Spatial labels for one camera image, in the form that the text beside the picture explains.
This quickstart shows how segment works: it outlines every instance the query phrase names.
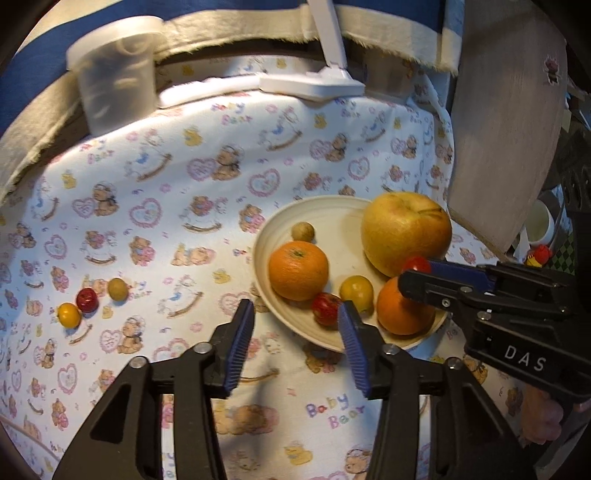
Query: human hand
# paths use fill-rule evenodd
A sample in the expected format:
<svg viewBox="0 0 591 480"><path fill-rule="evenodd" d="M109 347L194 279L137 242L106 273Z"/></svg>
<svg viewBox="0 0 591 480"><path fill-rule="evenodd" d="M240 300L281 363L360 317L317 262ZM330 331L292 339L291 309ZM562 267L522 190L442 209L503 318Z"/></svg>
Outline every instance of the human hand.
<svg viewBox="0 0 591 480"><path fill-rule="evenodd" d="M591 400L575 404L573 410L582 413L590 408ZM563 415L562 407L550 398L548 392L526 385L521 410L521 428L527 440L539 445L556 440L561 433L560 422Z"/></svg>

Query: blue fabric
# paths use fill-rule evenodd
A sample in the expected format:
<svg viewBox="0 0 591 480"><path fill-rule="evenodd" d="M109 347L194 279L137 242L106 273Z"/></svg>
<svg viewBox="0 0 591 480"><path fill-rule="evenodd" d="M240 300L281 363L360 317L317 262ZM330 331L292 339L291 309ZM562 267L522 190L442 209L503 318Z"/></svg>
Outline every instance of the blue fabric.
<svg viewBox="0 0 591 480"><path fill-rule="evenodd" d="M366 8L396 15L441 33L446 0L334 0L337 5Z"/></svg>
<svg viewBox="0 0 591 480"><path fill-rule="evenodd" d="M66 50L78 38L121 18L155 15L164 20L215 9L294 9L301 0L123 0L54 27L24 47L0 77L0 137L24 108L66 72ZM418 22L440 33L445 0L336 0Z"/></svg>
<svg viewBox="0 0 591 480"><path fill-rule="evenodd" d="M464 33L464 0L446 0L443 26L463 36Z"/></svg>

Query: plate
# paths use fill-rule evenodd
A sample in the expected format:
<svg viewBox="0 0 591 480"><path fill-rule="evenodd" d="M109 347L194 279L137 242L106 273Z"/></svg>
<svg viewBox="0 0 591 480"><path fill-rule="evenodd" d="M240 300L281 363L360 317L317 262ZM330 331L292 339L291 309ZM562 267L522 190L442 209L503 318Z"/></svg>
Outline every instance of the plate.
<svg viewBox="0 0 591 480"><path fill-rule="evenodd" d="M316 244L329 259L330 279L324 291L338 295L343 280L351 275L362 275L374 286L375 303L388 277L376 270L363 253L361 218L369 203L369 200L344 195L323 195L291 203L264 223L252 248L255 284L269 310L295 333L335 352L344 351L338 330L320 326L314 320L310 302L291 302L275 293L269 282L267 264L273 251L292 240L292 225L308 222L316 230ZM408 350L434 333L445 317L446 312L437 310L429 331L408 337L392 335L381 328L375 312L363 321L377 326L386 342Z"/></svg>

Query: white plastic stand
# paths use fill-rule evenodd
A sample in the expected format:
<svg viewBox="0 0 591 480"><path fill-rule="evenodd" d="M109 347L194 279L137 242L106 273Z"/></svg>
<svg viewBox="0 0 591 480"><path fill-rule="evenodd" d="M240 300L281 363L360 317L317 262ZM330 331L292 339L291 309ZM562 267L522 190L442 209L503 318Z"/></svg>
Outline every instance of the white plastic stand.
<svg viewBox="0 0 591 480"><path fill-rule="evenodd" d="M362 96L365 93L365 85L353 80L346 70L347 57L332 0L308 0L308 4L327 64L321 71L305 74L257 73L185 83L160 93L158 106L169 108L227 93L257 89L314 102L325 102L344 96Z"/></svg>

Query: yellow apple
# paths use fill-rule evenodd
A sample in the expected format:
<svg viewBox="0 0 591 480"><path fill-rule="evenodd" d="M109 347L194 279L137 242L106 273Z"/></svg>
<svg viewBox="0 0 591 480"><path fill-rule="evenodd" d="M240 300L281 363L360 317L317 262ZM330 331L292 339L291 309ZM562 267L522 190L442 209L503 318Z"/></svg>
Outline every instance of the yellow apple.
<svg viewBox="0 0 591 480"><path fill-rule="evenodd" d="M388 277L400 275L402 264L410 257L443 258L451 241L449 215L419 193L384 193L363 213L363 251Z"/></svg>

